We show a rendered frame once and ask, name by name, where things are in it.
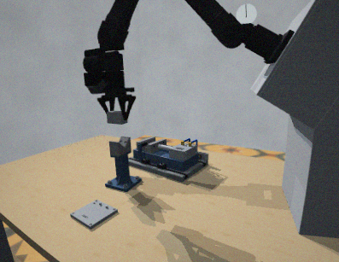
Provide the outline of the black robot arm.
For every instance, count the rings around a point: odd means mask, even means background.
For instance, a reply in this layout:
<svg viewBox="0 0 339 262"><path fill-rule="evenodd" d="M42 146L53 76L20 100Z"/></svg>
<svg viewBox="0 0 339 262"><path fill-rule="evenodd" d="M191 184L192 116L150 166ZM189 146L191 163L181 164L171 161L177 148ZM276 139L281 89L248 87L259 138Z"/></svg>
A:
<svg viewBox="0 0 339 262"><path fill-rule="evenodd" d="M102 90L124 88L123 72L118 72L124 70L123 55L116 50L124 50L128 28L138 1L115 0L99 28L100 48L85 50L83 60L87 72L84 73L85 86L91 94L100 93ZM185 1L211 28L211 33L224 46L233 46L230 48L234 49L242 43L242 40L245 44L244 48L263 57L264 61L267 61L266 64L277 61L294 34L290 29L284 35L280 33L277 35L259 24L257 26L251 23L241 24L216 0Z"/></svg>

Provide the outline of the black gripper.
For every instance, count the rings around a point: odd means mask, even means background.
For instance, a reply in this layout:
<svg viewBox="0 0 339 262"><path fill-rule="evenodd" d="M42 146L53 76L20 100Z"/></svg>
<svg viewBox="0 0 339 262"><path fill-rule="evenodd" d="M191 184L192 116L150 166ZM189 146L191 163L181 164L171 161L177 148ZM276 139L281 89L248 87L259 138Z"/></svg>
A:
<svg viewBox="0 0 339 262"><path fill-rule="evenodd" d="M98 94L105 93L105 95L103 95L102 98L97 98L97 100L102 106L102 108L104 109L105 113L107 114L108 108L105 102L109 102L110 111L114 111L115 97L118 97L118 101L119 101L119 105L120 105L123 118L124 120L128 120L129 113L136 99L136 96L127 95L126 92L134 92L134 88L125 88L124 90L122 89L102 90ZM125 96L121 96L121 95L125 95ZM127 110L126 110L126 102L128 102Z"/></svg>

